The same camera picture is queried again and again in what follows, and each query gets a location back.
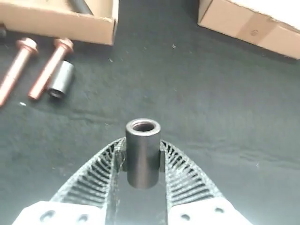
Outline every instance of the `dark fabric surface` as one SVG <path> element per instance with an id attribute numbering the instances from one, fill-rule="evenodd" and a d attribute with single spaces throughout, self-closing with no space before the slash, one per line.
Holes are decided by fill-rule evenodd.
<path id="1" fill-rule="evenodd" d="M 53 52 L 33 37 L 30 60 L 0 110 L 0 217 L 48 200 L 83 163 L 124 136 L 127 121 L 157 120 L 162 137 L 191 157 L 254 225 L 298 225 L 300 65 L 196 25 L 197 2 L 120 2 L 114 47 L 75 43 L 76 80 L 66 99 L 27 93 Z M 164 224 L 164 179 L 148 191 L 120 177 L 117 224 Z"/>

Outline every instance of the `screw hole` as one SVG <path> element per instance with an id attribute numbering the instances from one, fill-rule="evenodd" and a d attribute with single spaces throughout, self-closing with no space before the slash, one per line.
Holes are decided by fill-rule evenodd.
<path id="1" fill-rule="evenodd" d="M 89 219 L 88 214 L 82 214 L 82 215 L 78 218 L 77 221 L 78 221 L 79 223 L 85 223 L 85 222 L 88 221 L 88 219 Z"/>
<path id="2" fill-rule="evenodd" d="M 224 209 L 221 208 L 215 208 L 216 213 L 224 213 Z"/>
<path id="3" fill-rule="evenodd" d="M 49 210 L 47 212 L 45 212 L 41 217 L 40 217 L 40 221 L 43 222 L 47 222 L 49 221 L 55 214 L 55 211 L 53 210 Z"/>
<path id="4" fill-rule="evenodd" d="M 182 214 L 181 218 L 184 219 L 185 221 L 189 221 L 191 219 L 188 214 Z"/>

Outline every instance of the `metal rod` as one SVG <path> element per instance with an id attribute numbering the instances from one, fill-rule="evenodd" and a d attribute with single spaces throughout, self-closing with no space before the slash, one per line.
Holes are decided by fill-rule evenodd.
<path id="1" fill-rule="evenodd" d="M 159 178 L 160 124 L 136 119 L 126 125 L 127 180 L 139 189 L 151 188 Z"/>
<path id="2" fill-rule="evenodd" d="M 37 43 L 30 38 L 18 40 L 16 44 L 20 50 L 5 74 L 4 80 L 0 86 L 0 107 L 6 102 L 30 56 L 32 54 L 38 54 Z"/>
<path id="3" fill-rule="evenodd" d="M 93 15 L 91 9 L 89 8 L 85 0 L 69 0 L 69 2 L 72 5 L 75 12 Z"/>
<path id="4" fill-rule="evenodd" d="M 54 72 L 57 65 L 62 61 L 67 53 L 73 52 L 73 43 L 69 39 L 56 39 L 54 41 L 54 45 L 56 46 L 56 50 L 53 55 L 45 65 L 43 71 L 40 76 L 32 86 L 31 90 L 28 93 L 28 97 L 38 100 L 42 95 L 45 86 L 52 73 Z"/>

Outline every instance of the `hole in bushing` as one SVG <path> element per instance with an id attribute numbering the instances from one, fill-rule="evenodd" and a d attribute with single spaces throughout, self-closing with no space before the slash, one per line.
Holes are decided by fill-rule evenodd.
<path id="1" fill-rule="evenodd" d="M 41 217 L 40 217 L 40 221 L 43 222 L 47 222 L 49 219 L 51 219 L 55 214 L 55 211 L 53 210 L 49 210 L 47 212 L 45 212 Z"/>
<path id="2" fill-rule="evenodd" d="M 189 221 L 191 219 L 188 214 L 182 214 L 181 218 L 184 219 L 185 221 Z"/>
<path id="3" fill-rule="evenodd" d="M 64 93 L 62 93 L 59 90 L 55 90 L 55 89 L 49 89 L 48 92 L 52 97 L 56 97 L 56 98 L 62 98 L 64 95 Z"/>
<path id="4" fill-rule="evenodd" d="M 224 209 L 221 208 L 215 208 L 216 213 L 224 213 Z"/>
<path id="5" fill-rule="evenodd" d="M 140 122 L 133 125 L 133 130 L 140 132 L 147 132 L 154 129 L 154 124 L 150 122 Z"/>
<path id="6" fill-rule="evenodd" d="M 78 218 L 78 222 L 79 223 L 85 223 L 87 222 L 89 219 L 88 214 L 82 214 L 79 218 Z"/>

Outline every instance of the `bolt head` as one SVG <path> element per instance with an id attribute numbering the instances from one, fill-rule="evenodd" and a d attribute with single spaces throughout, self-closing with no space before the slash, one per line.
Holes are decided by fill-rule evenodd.
<path id="1" fill-rule="evenodd" d="M 38 54 L 38 45 L 34 40 L 30 38 L 26 37 L 22 38 L 21 40 L 18 40 L 17 46 L 19 48 L 26 47 L 27 49 L 30 49 L 33 54 Z"/>
<path id="2" fill-rule="evenodd" d="M 73 42 L 70 39 L 68 39 L 68 38 L 63 38 L 63 39 L 58 38 L 58 39 L 55 39 L 54 40 L 54 45 L 55 45 L 55 47 L 63 45 L 64 47 L 67 48 L 67 50 L 68 50 L 69 53 L 73 52 Z"/>

